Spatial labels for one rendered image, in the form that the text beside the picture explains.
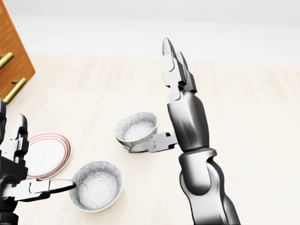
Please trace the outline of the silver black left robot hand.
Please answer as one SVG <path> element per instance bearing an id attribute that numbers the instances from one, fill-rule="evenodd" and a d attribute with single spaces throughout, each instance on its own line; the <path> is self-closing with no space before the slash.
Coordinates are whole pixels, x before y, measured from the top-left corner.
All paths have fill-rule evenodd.
<path id="1" fill-rule="evenodd" d="M 51 194 L 76 187 L 72 180 L 27 179 L 24 156 L 29 142 L 27 119 L 18 114 L 4 151 L 0 150 L 0 211 L 14 211 L 18 202 L 47 199 Z"/>

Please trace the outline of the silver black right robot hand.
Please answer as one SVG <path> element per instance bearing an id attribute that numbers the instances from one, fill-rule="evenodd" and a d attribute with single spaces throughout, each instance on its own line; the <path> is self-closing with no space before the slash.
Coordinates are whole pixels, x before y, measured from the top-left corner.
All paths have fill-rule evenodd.
<path id="1" fill-rule="evenodd" d="M 197 92 L 194 76 L 188 69 L 182 52 L 176 52 L 170 39 L 162 43 L 164 59 L 163 78 L 165 85 L 171 89 L 168 113 L 174 134 L 160 133 L 148 141 L 136 144 L 130 153 L 159 152 L 174 148 L 178 144 L 183 152 L 207 151 L 209 157 L 217 155 L 210 148 L 209 128 L 202 101 Z"/>

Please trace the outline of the patterned grey bowl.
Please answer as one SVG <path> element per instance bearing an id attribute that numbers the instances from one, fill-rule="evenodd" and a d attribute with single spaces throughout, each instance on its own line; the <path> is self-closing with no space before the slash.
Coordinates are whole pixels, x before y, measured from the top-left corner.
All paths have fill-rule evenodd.
<path id="1" fill-rule="evenodd" d="M 137 112 L 122 119 L 115 128 L 118 143 L 130 153 L 148 150 L 140 144 L 157 133 L 157 118 L 150 112 Z"/>
<path id="2" fill-rule="evenodd" d="M 107 161 L 95 161 L 81 167 L 72 177 L 76 187 L 69 191 L 72 204 L 83 212 L 99 212 L 120 196 L 123 178 L 120 170 Z"/>

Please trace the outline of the white plate with red rings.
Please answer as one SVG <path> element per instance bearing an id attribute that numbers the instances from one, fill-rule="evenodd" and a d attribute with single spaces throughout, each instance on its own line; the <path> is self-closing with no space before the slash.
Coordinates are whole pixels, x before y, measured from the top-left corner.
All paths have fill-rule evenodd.
<path id="1" fill-rule="evenodd" d="M 71 142 L 62 134 L 40 133 L 28 141 L 28 153 L 24 157 L 27 179 L 46 180 L 60 172 L 71 158 Z"/>

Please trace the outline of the wooden cabinet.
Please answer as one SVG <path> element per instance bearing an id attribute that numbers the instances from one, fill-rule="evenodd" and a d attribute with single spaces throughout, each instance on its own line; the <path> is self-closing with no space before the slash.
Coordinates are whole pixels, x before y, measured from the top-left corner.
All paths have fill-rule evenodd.
<path id="1" fill-rule="evenodd" d="M 0 54 L 8 52 L 14 57 L 0 70 L 0 98 L 12 89 L 12 80 L 29 80 L 36 72 L 3 0 L 0 0 Z"/>

